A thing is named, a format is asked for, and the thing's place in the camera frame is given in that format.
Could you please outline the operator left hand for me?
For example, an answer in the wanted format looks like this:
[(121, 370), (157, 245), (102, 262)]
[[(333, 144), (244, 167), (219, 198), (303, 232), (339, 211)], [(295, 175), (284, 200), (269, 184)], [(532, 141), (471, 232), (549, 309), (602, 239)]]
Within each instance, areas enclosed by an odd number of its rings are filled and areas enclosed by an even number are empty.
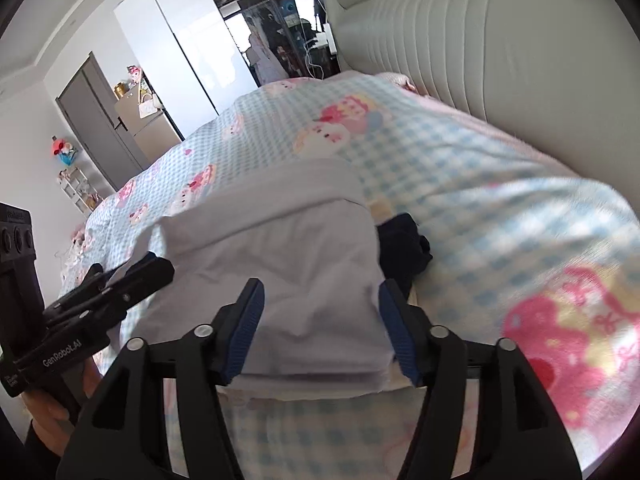
[[(87, 398), (96, 391), (101, 379), (102, 375), (93, 358), (86, 359), (82, 370), (82, 390)], [(62, 422), (70, 418), (66, 408), (40, 390), (25, 391), (21, 398), (32, 415), (32, 426), (37, 437), (51, 452), (62, 456), (70, 440), (70, 430), (62, 427)]]

